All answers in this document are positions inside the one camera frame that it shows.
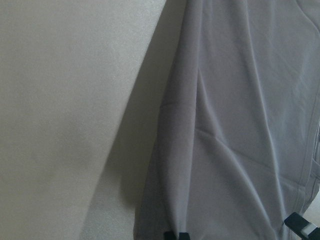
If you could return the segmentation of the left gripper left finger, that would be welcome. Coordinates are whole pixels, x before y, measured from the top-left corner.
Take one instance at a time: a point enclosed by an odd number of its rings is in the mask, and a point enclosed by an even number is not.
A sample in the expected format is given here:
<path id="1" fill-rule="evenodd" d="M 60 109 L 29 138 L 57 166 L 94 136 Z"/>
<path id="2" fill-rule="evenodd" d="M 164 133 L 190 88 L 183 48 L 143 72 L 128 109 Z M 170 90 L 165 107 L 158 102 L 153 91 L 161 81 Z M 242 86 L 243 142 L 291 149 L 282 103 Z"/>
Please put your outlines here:
<path id="1" fill-rule="evenodd" d="M 164 240 L 190 240 L 190 235 L 188 232 L 180 232 L 175 235 L 173 231 L 166 231 L 163 233 Z"/>

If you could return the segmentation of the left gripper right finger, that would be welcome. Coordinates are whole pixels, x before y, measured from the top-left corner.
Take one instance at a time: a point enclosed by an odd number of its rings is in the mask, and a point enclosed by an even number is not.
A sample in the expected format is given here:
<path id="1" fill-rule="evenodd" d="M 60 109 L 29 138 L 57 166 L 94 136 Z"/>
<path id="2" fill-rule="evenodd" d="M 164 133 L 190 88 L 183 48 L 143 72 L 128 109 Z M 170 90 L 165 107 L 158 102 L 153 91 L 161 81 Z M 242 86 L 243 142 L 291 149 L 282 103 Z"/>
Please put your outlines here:
<path id="1" fill-rule="evenodd" d="M 319 239 L 320 228 L 313 223 L 307 221 L 296 212 L 290 214 L 284 224 L 292 230 L 301 239 Z"/>

